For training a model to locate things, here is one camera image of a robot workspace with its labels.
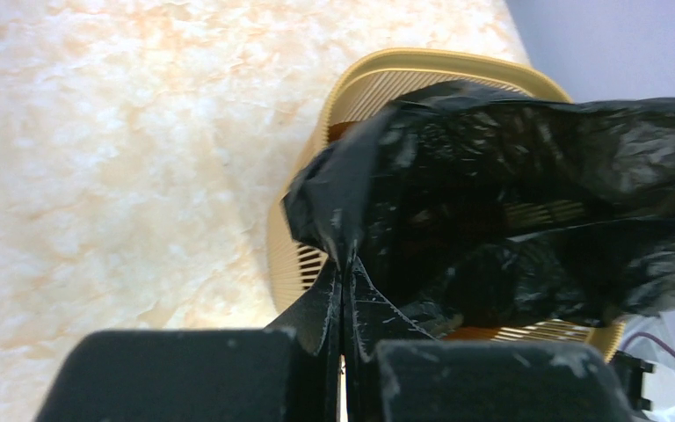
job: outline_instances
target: garbage bag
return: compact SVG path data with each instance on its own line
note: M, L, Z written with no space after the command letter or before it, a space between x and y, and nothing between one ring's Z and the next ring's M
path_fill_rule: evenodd
M434 309L477 326L543 316L596 326L621 312L668 309L658 294L643 296L642 308L612 301L611 313L595 310L603 306L593 295L555 295L539 309L514 301L580 280L558 278L550 265L594 251L571 247L575 255L564 257L563 236L622 227L590 227L596 223L675 218L675 98L565 104L468 81L435 84L348 128L294 178L284 208L296 241L326 251L342 271L360 255L375 286L418 317L426 312L418 309ZM539 235L512 240L532 234ZM539 250L554 255L536 261L536 277L501 267L510 261L503 256ZM630 256L649 259L640 253ZM594 287L627 271L600 267L588 281ZM505 283L513 281L511 290ZM479 301L494 316L472 317L477 293L469 286L495 293L495 303ZM428 293L434 288L465 298L443 302Z
M416 264L406 269L410 277L433 278L396 305L433 334L555 318L603 327L624 315L675 309L675 218L502 239Z

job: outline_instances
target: marble floor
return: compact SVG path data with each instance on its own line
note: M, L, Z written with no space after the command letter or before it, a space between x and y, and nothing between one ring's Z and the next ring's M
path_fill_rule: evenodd
M503 0L0 0L0 421L91 331L267 324L265 211L386 47L526 62Z

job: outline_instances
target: cable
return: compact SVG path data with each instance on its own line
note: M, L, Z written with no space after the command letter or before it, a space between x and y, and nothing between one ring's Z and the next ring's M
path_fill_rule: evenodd
M675 350L672 349L671 346L667 345L662 339L644 331L637 332L632 336L630 336L627 340L625 340L624 343L622 343L621 349L626 352L628 350L628 347L630 347L630 345L640 337L647 338L648 340L653 341L654 343L659 345L662 349L664 349L665 352L670 354L672 358L675 359Z

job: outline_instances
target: black plastic part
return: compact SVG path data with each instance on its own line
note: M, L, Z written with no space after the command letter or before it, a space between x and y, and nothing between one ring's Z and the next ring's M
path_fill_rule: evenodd
M383 420L629 421L593 349L556 342L381 342Z
M323 399L304 397L312 360L293 330L99 332L68 357L37 420L313 421L315 406L300 407Z
M37 417L53 421L629 421L601 356L564 343L442 342L358 259L328 262L262 331L105 331L68 357Z
M617 352L609 363L617 378L620 380L622 389L628 397L630 407L634 411L650 411L651 401L642 396L643 376L653 373L654 365L645 360L635 358L624 352Z

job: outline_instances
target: white wall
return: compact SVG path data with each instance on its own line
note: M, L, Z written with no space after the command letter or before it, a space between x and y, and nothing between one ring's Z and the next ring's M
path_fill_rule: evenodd
M532 65L576 101L675 97L675 1L508 5ZM675 311L664 318L675 344Z

